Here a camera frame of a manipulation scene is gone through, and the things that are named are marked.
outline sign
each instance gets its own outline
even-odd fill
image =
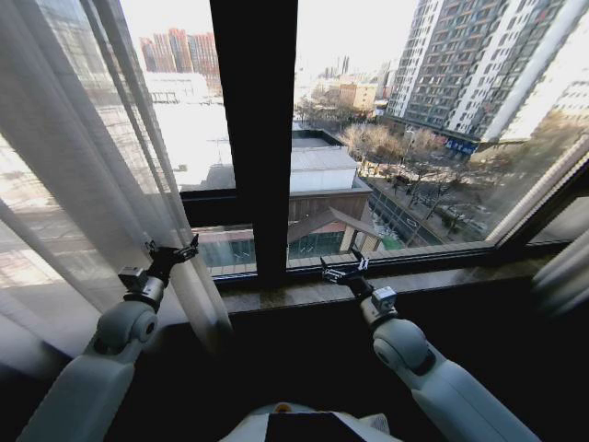
[[[448,138],[448,141],[445,143],[445,146],[448,149],[456,150],[457,152],[462,152],[463,154],[472,155],[476,152],[477,144],[472,143],[466,140],[455,140],[453,138]]]

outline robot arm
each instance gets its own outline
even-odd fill
[[[70,362],[18,438],[19,441],[100,441],[106,435],[133,380],[134,362],[157,325],[157,310],[175,264],[198,252],[198,237],[183,249],[148,245],[153,263],[146,271],[119,273],[128,292],[105,312],[86,350]]]
[[[361,262],[359,252],[354,253]],[[413,399],[451,441],[538,441],[515,415],[488,392],[463,367],[446,359],[431,345],[422,330],[409,320],[398,318],[397,294],[390,287],[374,289],[362,270],[338,270],[323,262],[326,279],[351,286],[360,300],[364,318],[373,331],[378,358],[410,388]],[[364,287],[359,293],[356,287]]]

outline rooftop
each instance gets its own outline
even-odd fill
[[[339,145],[294,148],[291,153],[291,171],[356,170],[357,167],[358,164],[347,154],[344,147]]]
[[[298,147],[322,147],[324,145],[330,145],[323,138],[311,137],[311,138],[293,138],[293,149]]]

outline sky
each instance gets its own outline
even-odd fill
[[[417,0],[299,0],[297,62],[319,73],[350,56],[350,68],[375,70],[400,56]],[[121,0],[135,43],[170,28],[213,30],[208,0]]]

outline window sill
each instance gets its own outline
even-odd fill
[[[398,294],[438,290],[486,282],[529,278],[549,261],[552,255],[498,265],[465,267],[437,272],[368,278],[375,287],[390,285]],[[294,307],[352,299],[350,290],[341,285],[324,282],[293,284],[276,289],[219,287],[229,313],[266,308]]]

